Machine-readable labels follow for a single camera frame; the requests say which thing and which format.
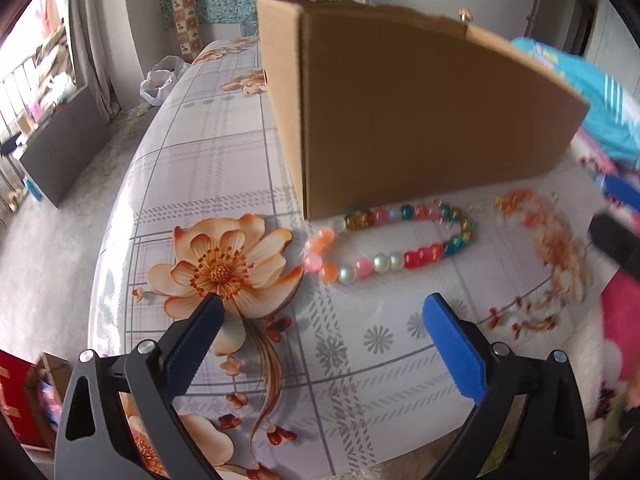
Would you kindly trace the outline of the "brown cardboard box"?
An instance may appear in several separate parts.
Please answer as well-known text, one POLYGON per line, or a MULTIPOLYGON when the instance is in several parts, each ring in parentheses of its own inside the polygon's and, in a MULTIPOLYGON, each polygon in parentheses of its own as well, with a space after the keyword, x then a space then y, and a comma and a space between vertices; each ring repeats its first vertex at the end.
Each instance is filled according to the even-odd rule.
POLYGON ((259 0, 262 69, 306 219, 550 171, 586 100, 508 40, 403 6, 259 0))

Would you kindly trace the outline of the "dark grey cabinet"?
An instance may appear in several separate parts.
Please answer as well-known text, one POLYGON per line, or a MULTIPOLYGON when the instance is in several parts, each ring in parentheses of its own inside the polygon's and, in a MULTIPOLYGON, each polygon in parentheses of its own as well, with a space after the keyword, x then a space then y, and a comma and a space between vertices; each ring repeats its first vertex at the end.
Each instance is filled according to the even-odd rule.
POLYGON ((43 196, 58 207, 111 138, 93 95, 82 87, 38 127, 18 160, 43 196))

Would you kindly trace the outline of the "floral plastic tablecloth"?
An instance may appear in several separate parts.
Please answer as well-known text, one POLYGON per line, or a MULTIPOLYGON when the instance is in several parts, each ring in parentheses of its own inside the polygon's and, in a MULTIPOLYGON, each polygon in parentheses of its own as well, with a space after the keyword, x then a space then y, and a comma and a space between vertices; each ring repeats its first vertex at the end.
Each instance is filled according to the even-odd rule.
MULTIPOLYGON (((148 279, 178 258, 172 232, 206 218, 258 214, 267 230, 289 229, 289 266, 298 266, 318 224, 304 220, 288 175, 269 98, 228 90, 260 65, 254 42, 216 41, 191 66, 134 154, 106 229, 94 277, 88 344, 102 356, 126 353, 170 326, 148 279)), ((518 217, 501 218, 504 185, 450 194, 474 219, 477 236, 460 255, 413 271, 326 284, 306 274, 279 311, 272 333, 247 341, 239 373, 211 354, 182 414, 215 423, 234 444, 233 463, 262 464, 285 479, 321 479, 392 460, 457 429, 472 402, 460 396, 422 323, 438 292, 460 318, 499 325, 487 334, 543 358, 565 348, 585 408, 601 383, 601 294, 612 263, 593 249, 582 302, 554 298, 575 275, 553 276, 518 217)))

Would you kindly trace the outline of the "cyan striped shirt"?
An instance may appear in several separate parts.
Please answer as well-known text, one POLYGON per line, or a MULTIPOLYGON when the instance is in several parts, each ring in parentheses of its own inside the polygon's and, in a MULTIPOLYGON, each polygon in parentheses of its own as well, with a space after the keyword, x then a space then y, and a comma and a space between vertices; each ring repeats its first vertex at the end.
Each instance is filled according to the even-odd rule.
POLYGON ((611 76, 584 58, 518 37, 514 47, 560 75, 588 103, 582 128, 609 159, 639 170, 639 102, 611 76))

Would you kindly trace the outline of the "patterned gift box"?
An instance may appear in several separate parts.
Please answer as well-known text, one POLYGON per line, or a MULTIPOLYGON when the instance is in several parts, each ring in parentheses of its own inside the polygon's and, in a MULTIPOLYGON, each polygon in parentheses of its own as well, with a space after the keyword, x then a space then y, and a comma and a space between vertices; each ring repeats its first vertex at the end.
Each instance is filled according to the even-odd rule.
POLYGON ((203 49, 196 0, 170 0, 181 57, 188 63, 203 49))

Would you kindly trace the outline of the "white plastic bag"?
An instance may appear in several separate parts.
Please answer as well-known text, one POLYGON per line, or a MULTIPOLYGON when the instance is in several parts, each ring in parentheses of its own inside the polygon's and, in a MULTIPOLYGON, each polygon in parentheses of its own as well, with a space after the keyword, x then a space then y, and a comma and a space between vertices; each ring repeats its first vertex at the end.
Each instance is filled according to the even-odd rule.
POLYGON ((146 74, 139 88, 142 100, 151 106, 160 107, 168 99, 173 88, 186 73, 190 64, 180 56, 167 55, 146 74))

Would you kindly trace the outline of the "red box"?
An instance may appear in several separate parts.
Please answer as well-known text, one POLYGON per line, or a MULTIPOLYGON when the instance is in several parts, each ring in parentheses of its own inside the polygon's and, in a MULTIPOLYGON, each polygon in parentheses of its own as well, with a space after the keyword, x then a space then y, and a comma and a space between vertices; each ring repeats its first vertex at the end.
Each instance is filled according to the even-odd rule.
POLYGON ((2 415, 21 444, 46 448, 46 439, 27 399, 26 382, 34 366, 3 350, 0 354, 2 415))

